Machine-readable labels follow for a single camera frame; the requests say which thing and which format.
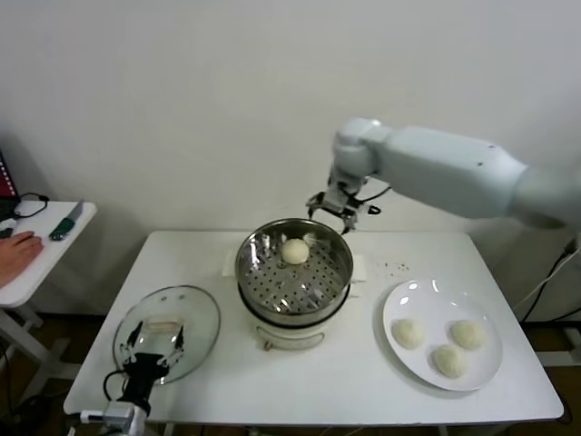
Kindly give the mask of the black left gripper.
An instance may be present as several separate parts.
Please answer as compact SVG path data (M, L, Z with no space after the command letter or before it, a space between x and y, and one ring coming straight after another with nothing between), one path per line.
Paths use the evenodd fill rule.
M143 321L139 321L127 340L120 344L120 357L127 383L118 401L129 402L144 411L151 410L149 403L153 385L166 376L166 367L175 365L184 353L183 327L171 338L171 345L163 354L135 351Z

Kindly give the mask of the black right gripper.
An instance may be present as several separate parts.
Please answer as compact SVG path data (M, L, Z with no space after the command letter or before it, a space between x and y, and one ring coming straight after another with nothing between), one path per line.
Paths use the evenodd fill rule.
M313 195L307 202L307 215L312 218L317 211L340 213L343 223L342 234L347 234L356 229L358 210L363 201L356 197L355 193L347 190L347 185L335 179L328 180L327 189Z

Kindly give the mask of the bare person hand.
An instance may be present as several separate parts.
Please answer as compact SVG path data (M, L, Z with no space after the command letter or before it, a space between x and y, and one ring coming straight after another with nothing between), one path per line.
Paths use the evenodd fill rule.
M0 285L15 280L44 249L42 238L33 232L18 233L1 241Z

